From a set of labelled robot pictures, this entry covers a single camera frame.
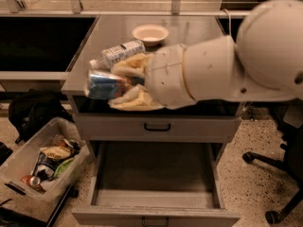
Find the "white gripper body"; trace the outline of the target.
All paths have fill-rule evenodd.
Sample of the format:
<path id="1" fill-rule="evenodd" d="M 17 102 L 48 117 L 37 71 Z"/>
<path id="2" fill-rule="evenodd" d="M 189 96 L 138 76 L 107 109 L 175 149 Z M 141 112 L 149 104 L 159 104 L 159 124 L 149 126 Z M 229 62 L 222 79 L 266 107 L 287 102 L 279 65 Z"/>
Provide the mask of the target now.
<path id="1" fill-rule="evenodd" d="M 146 68 L 146 89 L 155 101 L 170 110 L 197 103 L 188 92 L 183 75 L 185 49 L 183 44 L 161 47 Z"/>

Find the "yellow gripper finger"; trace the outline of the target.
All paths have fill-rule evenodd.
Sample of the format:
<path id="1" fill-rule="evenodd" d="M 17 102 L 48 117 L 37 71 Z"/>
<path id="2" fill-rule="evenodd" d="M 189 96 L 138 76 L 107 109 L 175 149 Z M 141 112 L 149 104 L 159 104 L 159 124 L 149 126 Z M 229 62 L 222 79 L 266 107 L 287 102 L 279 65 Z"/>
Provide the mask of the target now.
<path id="1" fill-rule="evenodd" d="M 112 109 L 128 112 L 146 112 L 164 108 L 142 85 L 134 86 L 123 96 L 109 100 L 108 104 Z"/>
<path id="2" fill-rule="evenodd" d="M 111 72 L 118 76 L 145 77 L 145 69 L 152 58 L 152 54 L 138 53 L 130 58 L 115 63 Z"/>

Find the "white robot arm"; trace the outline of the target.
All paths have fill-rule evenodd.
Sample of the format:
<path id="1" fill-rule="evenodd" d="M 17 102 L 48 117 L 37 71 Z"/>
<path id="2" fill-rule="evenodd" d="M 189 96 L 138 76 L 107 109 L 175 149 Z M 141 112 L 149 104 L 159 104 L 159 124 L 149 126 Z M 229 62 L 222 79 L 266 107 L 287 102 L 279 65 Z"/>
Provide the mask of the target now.
<path id="1" fill-rule="evenodd" d="M 302 99 L 302 76 L 303 3 L 270 0 L 243 19 L 236 39 L 222 36 L 160 48 L 146 66 L 145 84 L 109 105 L 121 111 L 151 111 L 211 99 Z"/>

